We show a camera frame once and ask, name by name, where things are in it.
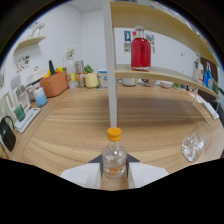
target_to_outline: white bowl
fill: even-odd
[[[167,81],[160,81],[160,85],[164,88],[171,88],[171,86],[173,85],[173,82],[167,82]]]

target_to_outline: blue cup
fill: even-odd
[[[34,91],[33,94],[38,107],[42,107],[47,103],[47,97],[42,87]]]

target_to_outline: orange bottle cap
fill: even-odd
[[[107,137],[112,142],[117,142],[121,139],[121,129],[120,128],[109,128],[107,130]]]

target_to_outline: red liquid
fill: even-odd
[[[131,44],[131,67],[133,70],[149,71],[151,67],[151,46],[144,38],[135,38]]]

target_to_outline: bowl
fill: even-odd
[[[169,89],[169,88],[171,88],[171,87],[172,87],[173,82],[160,81],[160,85],[161,85],[162,87],[164,87],[164,88]]]
[[[146,79],[146,81],[144,82],[145,86],[155,86],[157,80],[151,80],[151,79]]]

